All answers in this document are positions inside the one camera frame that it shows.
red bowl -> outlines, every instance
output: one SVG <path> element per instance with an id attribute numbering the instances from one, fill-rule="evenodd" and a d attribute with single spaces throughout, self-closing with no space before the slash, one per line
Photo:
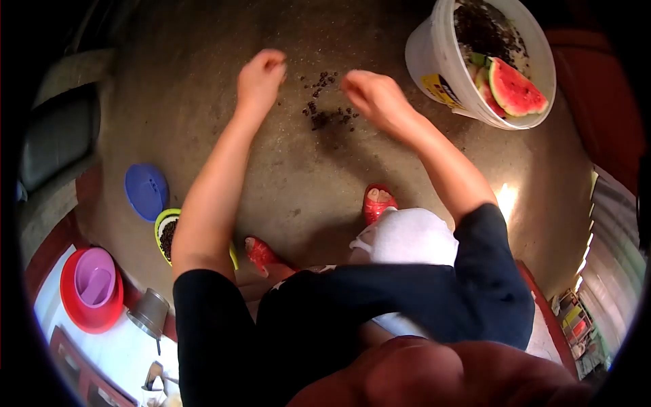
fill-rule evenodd
<path id="1" fill-rule="evenodd" d="M 75 288 L 75 269 L 77 262 L 88 249 L 78 249 L 66 260 L 61 272 L 59 290 L 63 308 L 72 322 L 84 332 L 103 333 L 111 329 L 120 318 L 123 310 L 124 287 L 120 273 L 115 273 L 116 284 L 111 298 L 99 308 L 87 307 L 77 295 Z"/>

wrist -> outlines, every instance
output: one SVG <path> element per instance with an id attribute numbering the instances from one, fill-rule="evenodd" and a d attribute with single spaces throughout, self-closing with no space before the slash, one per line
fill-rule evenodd
<path id="1" fill-rule="evenodd" d="M 233 113 L 233 120 L 260 127 L 262 121 L 267 117 L 269 109 L 261 109 L 258 106 L 238 102 Z"/>
<path id="2" fill-rule="evenodd" d="M 433 126 L 425 116 L 411 108 L 401 114 L 400 120 L 393 123 L 394 136 L 403 140 L 405 143 L 412 145 L 418 141 L 425 133 L 428 126 Z"/>

black shirt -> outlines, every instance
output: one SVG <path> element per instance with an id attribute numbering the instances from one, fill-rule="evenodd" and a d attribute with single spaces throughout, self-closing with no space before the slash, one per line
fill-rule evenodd
<path id="1" fill-rule="evenodd" d="M 508 247 L 498 207 L 482 205 L 454 232 L 451 266 L 368 264 L 303 270 L 263 297 L 257 323 L 221 274 L 191 270 L 174 284 L 184 406 L 285 405 L 300 389 L 349 365 L 357 329 L 400 312 L 435 341 L 496 341 L 524 350 L 534 303 Z"/>

yellow-green bowl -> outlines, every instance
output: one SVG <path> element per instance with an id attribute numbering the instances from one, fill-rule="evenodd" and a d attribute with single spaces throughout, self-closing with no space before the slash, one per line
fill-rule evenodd
<path id="1" fill-rule="evenodd" d="M 156 218 L 156 222 L 154 224 L 154 236 L 156 237 L 156 244 L 158 245 L 158 249 L 163 255 L 163 258 L 169 263 L 170 266 L 172 265 L 172 262 L 167 260 L 167 257 L 165 256 L 165 252 L 161 248 L 161 240 L 160 237 L 158 236 L 158 229 L 160 228 L 161 223 L 163 223 L 165 219 L 169 218 L 170 216 L 178 217 L 180 215 L 181 215 L 181 209 L 178 208 L 165 209 L 158 215 L 158 218 Z M 235 245 L 233 244 L 233 242 L 230 243 L 229 254 L 230 254 L 230 261 L 233 262 L 233 268 L 237 270 L 239 268 L 238 257 L 237 254 L 235 253 Z"/>

white bucket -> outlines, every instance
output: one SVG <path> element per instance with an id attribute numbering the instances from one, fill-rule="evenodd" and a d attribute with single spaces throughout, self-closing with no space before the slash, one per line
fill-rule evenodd
<path id="1" fill-rule="evenodd" d="M 486 2 L 500 10 L 522 36 L 529 54 L 531 81 L 549 100 L 543 113 L 504 120 L 484 102 L 459 50 L 454 32 L 454 0 L 438 0 L 432 15 L 409 36 L 405 47 L 409 74 L 423 93 L 450 106 L 453 113 L 506 130 L 538 126 L 549 114 L 556 97 L 556 69 L 549 43 L 538 22 L 519 1 Z"/>

